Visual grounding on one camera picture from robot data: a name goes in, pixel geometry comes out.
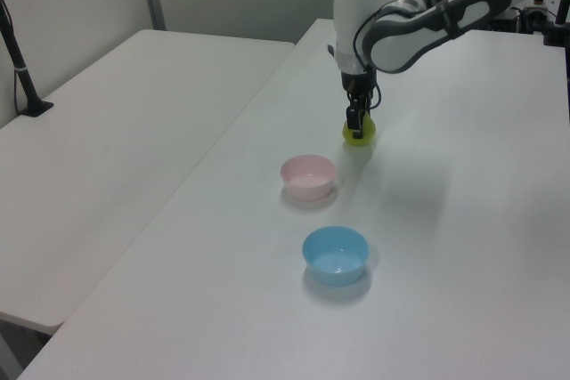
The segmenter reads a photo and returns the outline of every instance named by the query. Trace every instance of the white table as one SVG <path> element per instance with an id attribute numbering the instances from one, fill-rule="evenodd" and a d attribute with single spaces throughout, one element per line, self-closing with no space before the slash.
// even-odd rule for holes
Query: white table
<path id="1" fill-rule="evenodd" d="M 379 76 L 366 149 L 340 135 L 333 40 L 318 20 L 21 380 L 567 379 L 563 50 L 474 31 Z M 279 169 L 306 152 L 338 188 L 297 204 Z M 370 243 L 349 287 L 305 274 L 331 224 Z"/>
<path id="2" fill-rule="evenodd" d="M 0 319 L 53 333 L 292 47 L 146 30 L 0 130 Z"/>

